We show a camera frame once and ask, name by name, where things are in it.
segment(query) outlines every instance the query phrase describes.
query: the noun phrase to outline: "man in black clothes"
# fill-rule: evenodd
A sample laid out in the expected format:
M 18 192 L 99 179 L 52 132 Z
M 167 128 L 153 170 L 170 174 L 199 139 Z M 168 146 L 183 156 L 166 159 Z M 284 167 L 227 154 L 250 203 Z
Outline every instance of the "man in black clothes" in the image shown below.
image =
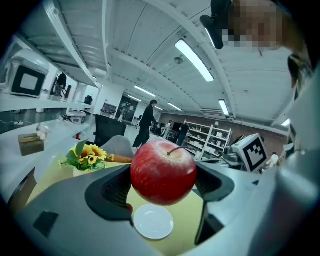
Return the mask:
M 186 123 L 184 123 L 183 125 L 181 125 L 179 130 L 180 130 L 180 135 L 178 138 L 177 145 L 181 147 L 189 131 L 189 126 Z
M 140 121 L 140 131 L 138 136 L 135 138 L 133 147 L 138 148 L 140 145 L 144 145 L 148 142 L 150 138 L 150 126 L 151 123 L 155 123 L 158 128 L 160 128 L 158 122 L 156 121 L 154 117 L 154 107 L 156 106 L 158 102 L 153 99 L 151 100 L 149 106 L 146 107 L 143 116 Z

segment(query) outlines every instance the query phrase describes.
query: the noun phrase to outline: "apple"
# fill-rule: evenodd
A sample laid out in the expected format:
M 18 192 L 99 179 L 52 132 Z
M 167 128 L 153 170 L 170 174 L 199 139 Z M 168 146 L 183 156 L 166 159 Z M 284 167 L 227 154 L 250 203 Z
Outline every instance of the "apple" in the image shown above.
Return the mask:
M 136 152 L 130 178 L 133 188 L 142 198 L 153 204 L 169 206 L 185 198 L 192 190 L 197 167 L 184 148 L 156 139 Z

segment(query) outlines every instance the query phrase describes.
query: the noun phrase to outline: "microwave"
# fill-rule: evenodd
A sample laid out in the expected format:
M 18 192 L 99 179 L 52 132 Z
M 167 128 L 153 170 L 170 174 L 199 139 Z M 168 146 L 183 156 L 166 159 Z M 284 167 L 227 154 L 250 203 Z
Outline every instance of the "microwave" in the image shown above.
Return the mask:
M 11 95 L 40 98 L 50 65 L 30 49 L 17 52 L 0 75 L 0 90 Z

